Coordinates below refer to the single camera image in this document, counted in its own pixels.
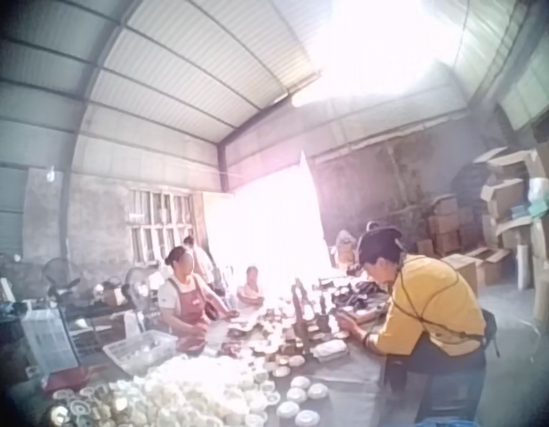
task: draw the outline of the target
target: concrete wall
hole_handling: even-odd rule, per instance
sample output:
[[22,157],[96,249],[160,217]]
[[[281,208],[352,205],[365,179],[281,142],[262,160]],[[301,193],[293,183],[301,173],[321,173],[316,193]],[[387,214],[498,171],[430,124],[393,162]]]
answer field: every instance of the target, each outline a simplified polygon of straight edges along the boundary
[[341,229],[359,236],[368,221],[382,220],[412,244],[425,236],[422,205],[451,192],[457,173],[485,150],[464,117],[313,165],[326,241]]

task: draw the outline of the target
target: white shirt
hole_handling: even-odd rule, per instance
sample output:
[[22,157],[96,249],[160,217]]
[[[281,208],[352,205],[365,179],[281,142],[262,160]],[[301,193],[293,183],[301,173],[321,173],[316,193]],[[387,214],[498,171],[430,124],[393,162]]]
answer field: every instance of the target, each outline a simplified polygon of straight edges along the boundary
[[193,253],[197,259],[199,268],[201,269],[201,277],[205,280],[205,283],[214,283],[214,265],[209,258],[209,255],[205,252],[201,246],[194,245]]
[[[205,283],[199,275],[193,273],[191,276],[198,281],[198,285],[201,288],[201,292],[203,292],[203,295],[208,295],[213,292],[211,288],[208,286],[208,284]],[[172,283],[170,283],[169,280],[172,280],[179,287],[179,290],[182,293],[193,291],[195,289],[195,282],[191,281],[191,283],[185,284],[177,280],[175,276],[171,276],[157,290],[157,301],[159,303],[159,308],[160,309],[176,308],[175,312],[179,315],[181,314],[181,309],[182,309],[182,305],[179,304],[179,294],[177,294],[177,289]]]

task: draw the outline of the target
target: cardboard box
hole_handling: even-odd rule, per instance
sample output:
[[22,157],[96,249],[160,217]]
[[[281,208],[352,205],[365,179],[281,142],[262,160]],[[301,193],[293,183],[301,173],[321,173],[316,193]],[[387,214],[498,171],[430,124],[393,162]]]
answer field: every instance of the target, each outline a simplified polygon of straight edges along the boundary
[[549,269],[540,272],[535,284],[533,317],[544,329],[549,330]]
[[488,212],[492,217],[504,218],[512,207],[525,201],[525,181],[513,178],[496,185],[484,185],[480,198],[488,202]]
[[454,194],[445,194],[432,201],[432,211],[435,215],[450,215],[458,211],[458,201]]
[[549,179],[549,141],[532,149],[525,159],[525,165],[529,177]]
[[549,261],[549,212],[533,220],[531,245],[537,258]]
[[492,158],[496,158],[496,157],[504,155],[508,151],[509,151],[509,147],[499,147],[497,149],[491,149],[490,151],[486,151],[481,156],[476,157],[472,161],[472,163],[475,163],[475,164],[478,164],[478,165],[479,164],[484,164],[484,163],[487,163]]
[[505,249],[515,249],[517,245],[528,245],[530,216],[522,216],[515,220],[497,224],[496,235],[502,237],[502,246]]
[[469,206],[460,207],[458,209],[458,217],[460,218],[460,225],[472,223],[473,222],[473,209]]
[[476,261],[478,288],[493,285],[501,280],[504,274],[504,260],[509,254],[510,251],[505,249],[495,250],[487,247],[479,247],[465,254]]
[[428,217],[428,229],[431,234],[444,234],[460,228],[458,212],[450,215],[433,215]]
[[416,251],[421,255],[426,255],[430,257],[434,257],[436,255],[434,253],[434,245],[432,244],[432,240],[430,240],[429,238],[417,241]]
[[484,242],[488,247],[498,247],[499,238],[497,238],[497,222],[490,215],[481,216],[481,229],[484,236]]
[[525,159],[529,151],[523,150],[488,160],[488,169],[498,178],[523,178],[527,175]]
[[451,254],[442,258],[442,261],[450,264],[468,282],[473,292],[478,294],[478,273],[475,259],[462,254]]
[[477,224],[461,225],[458,232],[460,234],[460,245],[464,249],[476,247],[480,242],[480,228]]
[[439,254],[448,254],[460,249],[460,239],[457,231],[434,236],[434,246]]

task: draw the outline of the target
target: white bowl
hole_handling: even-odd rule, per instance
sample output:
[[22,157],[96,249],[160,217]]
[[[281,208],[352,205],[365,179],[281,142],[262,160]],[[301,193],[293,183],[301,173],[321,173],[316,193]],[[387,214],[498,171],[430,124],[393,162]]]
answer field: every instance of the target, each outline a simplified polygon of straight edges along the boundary
[[286,398],[290,402],[303,403],[306,401],[308,396],[306,395],[306,392],[303,389],[298,389],[296,387],[288,390],[288,393],[286,394]]
[[300,412],[300,406],[295,402],[284,402],[276,410],[276,415],[280,418],[294,418]]
[[297,376],[290,383],[290,387],[307,390],[310,387],[310,380],[305,376]]
[[291,367],[300,367],[306,362],[306,359],[303,358],[303,356],[296,355],[292,356],[290,360],[288,360],[288,365]]
[[278,367],[272,374],[277,378],[282,378],[282,377],[288,376],[290,374],[290,368],[289,367]]
[[302,411],[295,417],[298,427],[313,427],[319,424],[319,414],[314,411]]
[[321,383],[313,384],[308,390],[308,397],[310,399],[323,399],[327,396],[328,389],[327,386]]

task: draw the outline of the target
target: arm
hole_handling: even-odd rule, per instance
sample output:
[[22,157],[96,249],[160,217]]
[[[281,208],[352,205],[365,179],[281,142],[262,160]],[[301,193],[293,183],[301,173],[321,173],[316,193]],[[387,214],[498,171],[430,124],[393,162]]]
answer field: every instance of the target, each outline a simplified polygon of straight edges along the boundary
[[175,334],[204,334],[205,328],[201,325],[190,325],[179,320],[174,314],[174,309],[160,309],[161,318],[171,327]]

